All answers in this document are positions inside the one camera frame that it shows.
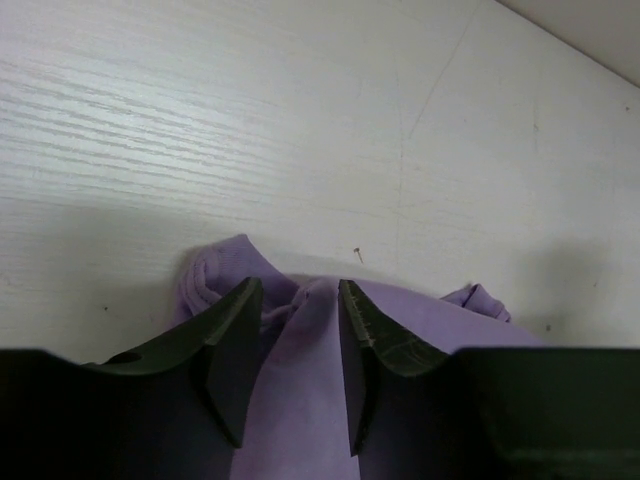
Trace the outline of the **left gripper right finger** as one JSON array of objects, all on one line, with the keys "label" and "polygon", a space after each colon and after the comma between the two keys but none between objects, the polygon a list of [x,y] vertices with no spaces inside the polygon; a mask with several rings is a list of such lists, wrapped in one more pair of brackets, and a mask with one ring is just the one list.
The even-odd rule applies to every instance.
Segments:
[{"label": "left gripper right finger", "polygon": [[445,353],[339,284],[351,454],[364,479],[635,479],[639,353]]}]

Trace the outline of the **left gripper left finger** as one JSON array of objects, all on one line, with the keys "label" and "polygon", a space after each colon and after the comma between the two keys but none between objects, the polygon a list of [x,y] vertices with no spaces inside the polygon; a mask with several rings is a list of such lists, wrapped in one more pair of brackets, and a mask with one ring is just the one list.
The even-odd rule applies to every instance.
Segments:
[{"label": "left gripper left finger", "polygon": [[5,479],[226,479],[260,363],[263,289],[215,305],[103,364],[1,353]]}]

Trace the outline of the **purple t-shirt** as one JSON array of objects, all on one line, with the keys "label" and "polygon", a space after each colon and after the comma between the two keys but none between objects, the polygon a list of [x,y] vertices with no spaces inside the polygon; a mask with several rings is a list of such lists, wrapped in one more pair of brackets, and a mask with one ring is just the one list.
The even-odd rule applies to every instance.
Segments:
[{"label": "purple t-shirt", "polygon": [[[348,447],[337,278],[300,283],[237,235],[202,248],[186,268],[176,323],[207,310],[247,277],[263,285],[262,366],[231,478],[359,478]],[[504,305],[479,284],[441,299],[368,280],[358,284],[385,314],[446,353],[543,343],[513,325]]]}]

